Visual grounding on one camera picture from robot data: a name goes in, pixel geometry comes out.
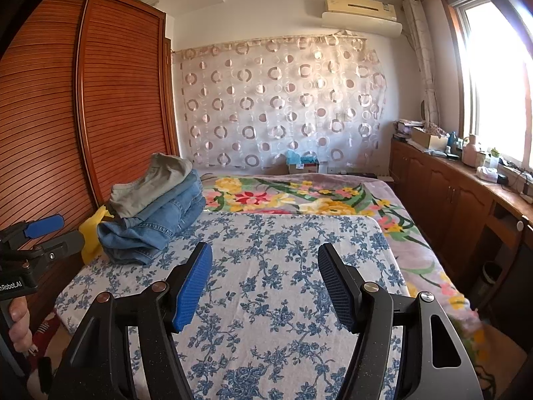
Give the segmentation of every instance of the pink floral bedspread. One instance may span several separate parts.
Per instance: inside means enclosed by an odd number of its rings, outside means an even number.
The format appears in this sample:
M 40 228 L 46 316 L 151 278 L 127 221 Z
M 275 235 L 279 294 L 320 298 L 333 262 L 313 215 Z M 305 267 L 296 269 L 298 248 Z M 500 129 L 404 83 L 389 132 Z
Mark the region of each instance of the pink floral bedspread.
M 450 281 L 435 253 L 393 190 L 364 177 L 299 174 L 290 176 L 202 177 L 212 211 L 365 215 L 377 220 L 398 262 L 411 296 L 435 295 L 463 339 L 475 364 L 488 359 L 483 324 Z

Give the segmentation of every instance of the stack of folded clothes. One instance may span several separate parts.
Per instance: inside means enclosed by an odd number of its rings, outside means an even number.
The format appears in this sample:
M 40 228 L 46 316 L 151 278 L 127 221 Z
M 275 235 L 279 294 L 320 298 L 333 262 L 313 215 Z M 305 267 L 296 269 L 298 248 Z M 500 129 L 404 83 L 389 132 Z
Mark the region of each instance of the stack of folded clothes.
M 115 221 L 98 224 L 98 239 L 113 263 L 150 264 L 205 207 L 198 172 L 186 159 L 154 153 L 144 176 L 111 189 Z

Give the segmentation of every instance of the trash can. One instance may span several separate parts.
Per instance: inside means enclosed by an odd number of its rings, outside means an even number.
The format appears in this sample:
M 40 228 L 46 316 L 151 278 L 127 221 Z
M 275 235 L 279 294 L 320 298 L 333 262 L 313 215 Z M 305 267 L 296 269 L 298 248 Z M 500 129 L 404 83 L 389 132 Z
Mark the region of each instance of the trash can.
M 502 273 L 502 268 L 495 262 L 485 262 L 481 267 L 479 278 L 470 290 L 470 308 L 475 310 L 487 295 L 489 290 L 495 285 L 498 277 Z

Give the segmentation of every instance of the hand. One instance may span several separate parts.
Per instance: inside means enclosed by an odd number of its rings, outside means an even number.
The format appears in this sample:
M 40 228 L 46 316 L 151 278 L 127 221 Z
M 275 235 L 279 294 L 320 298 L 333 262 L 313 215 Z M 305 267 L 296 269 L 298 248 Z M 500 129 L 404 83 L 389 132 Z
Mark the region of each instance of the hand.
M 9 330 L 9 337 L 17 352 L 26 352 L 31 347 L 30 312 L 26 297 L 13 299 L 9 306 L 9 314 L 15 322 Z

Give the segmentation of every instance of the louvered wardrobe door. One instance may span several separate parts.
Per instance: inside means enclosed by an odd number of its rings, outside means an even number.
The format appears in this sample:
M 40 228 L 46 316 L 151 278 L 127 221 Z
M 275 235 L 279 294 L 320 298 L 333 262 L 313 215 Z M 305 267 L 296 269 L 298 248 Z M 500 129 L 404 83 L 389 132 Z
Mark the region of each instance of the louvered wardrobe door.
M 84 4 L 44 0 L 0 61 L 0 229 L 55 213 L 72 229 L 92 213 L 73 111 Z
M 83 114 L 93 175 L 106 200 L 113 184 L 142 175 L 168 153 L 161 78 L 163 15 L 91 0 L 82 36 Z

